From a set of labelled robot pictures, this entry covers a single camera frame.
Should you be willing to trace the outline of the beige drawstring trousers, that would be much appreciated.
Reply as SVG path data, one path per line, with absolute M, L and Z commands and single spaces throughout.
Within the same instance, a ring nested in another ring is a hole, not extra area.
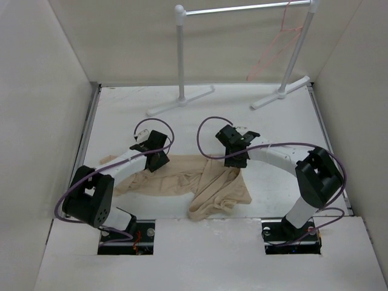
M 151 172 L 127 175 L 113 192 L 115 197 L 129 193 L 168 197 L 193 193 L 187 208 L 192 221 L 216 214 L 232 213 L 237 204 L 250 204 L 252 198 L 240 169 L 201 155 L 171 155 L 170 161 Z

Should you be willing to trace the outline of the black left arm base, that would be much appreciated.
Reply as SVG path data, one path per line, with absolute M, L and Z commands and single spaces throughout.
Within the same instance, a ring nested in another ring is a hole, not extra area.
M 153 255 L 155 241 L 155 219 L 138 219 L 131 216 L 125 230 L 113 230 L 102 226 L 98 244 L 98 255 Z

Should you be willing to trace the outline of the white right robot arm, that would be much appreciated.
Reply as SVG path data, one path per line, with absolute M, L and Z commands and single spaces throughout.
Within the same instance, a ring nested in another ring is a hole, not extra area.
M 216 135 L 225 147 L 226 167 L 245 168 L 247 161 L 260 161 L 285 170 L 296 177 L 300 197 L 283 217 L 281 233 L 287 239 L 297 239 L 307 230 L 308 220 L 321 210 L 343 186 L 344 176 L 329 152 L 313 146 L 311 150 L 292 145 L 274 145 L 259 133 L 240 134 L 226 125 Z

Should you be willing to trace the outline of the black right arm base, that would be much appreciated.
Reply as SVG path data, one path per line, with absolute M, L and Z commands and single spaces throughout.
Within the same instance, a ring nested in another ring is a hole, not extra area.
M 320 255 L 322 242 L 313 218 L 300 229 L 282 218 L 262 219 L 261 236 L 266 255 Z

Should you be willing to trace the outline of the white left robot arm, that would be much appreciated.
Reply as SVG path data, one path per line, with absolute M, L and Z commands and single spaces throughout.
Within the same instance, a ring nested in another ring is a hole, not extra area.
M 128 151 L 97 167 L 77 169 L 62 211 L 96 229 L 115 230 L 121 241 L 136 235 L 132 214 L 112 206 L 114 188 L 131 175 L 148 170 L 154 172 L 169 162 L 165 152 L 167 135 L 152 130 L 147 139 L 134 144 Z

